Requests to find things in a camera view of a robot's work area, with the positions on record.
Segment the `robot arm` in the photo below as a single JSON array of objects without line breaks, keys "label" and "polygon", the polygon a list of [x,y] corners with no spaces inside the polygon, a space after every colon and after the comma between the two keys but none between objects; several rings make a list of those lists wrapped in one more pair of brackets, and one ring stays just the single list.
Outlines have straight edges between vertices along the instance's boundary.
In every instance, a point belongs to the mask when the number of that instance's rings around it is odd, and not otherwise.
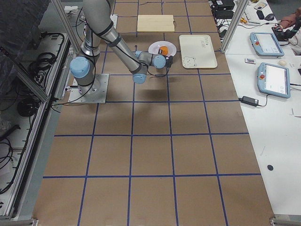
[{"label": "robot arm", "polygon": [[81,44],[81,54],[70,62],[70,71],[75,78],[79,95],[87,97],[96,93],[100,83],[96,77],[96,61],[99,57],[100,41],[119,57],[132,73],[137,84],[145,82],[150,66],[169,71],[173,57],[161,53],[151,54],[143,51],[132,52],[111,20],[113,0],[85,0],[82,11],[86,19],[86,34]]}]

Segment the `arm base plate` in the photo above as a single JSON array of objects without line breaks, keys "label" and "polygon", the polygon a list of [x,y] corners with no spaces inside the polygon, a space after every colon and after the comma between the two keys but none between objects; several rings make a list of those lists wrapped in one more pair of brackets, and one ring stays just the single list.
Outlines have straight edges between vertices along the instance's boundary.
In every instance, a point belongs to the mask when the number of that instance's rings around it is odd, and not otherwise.
[{"label": "arm base plate", "polygon": [[113,22],[113,27],[116,29],[117,27],[117,22],[118,22],[118,15],[117,14],[112,14],[110,16],[110,19],[112,20]]},{"label": "arm base plate", "polygon": [[76,79],[73,79],[68,102],[71,104],[105,104],[109,74],[96,74],[93,85],[83,87],[78,86]]}]

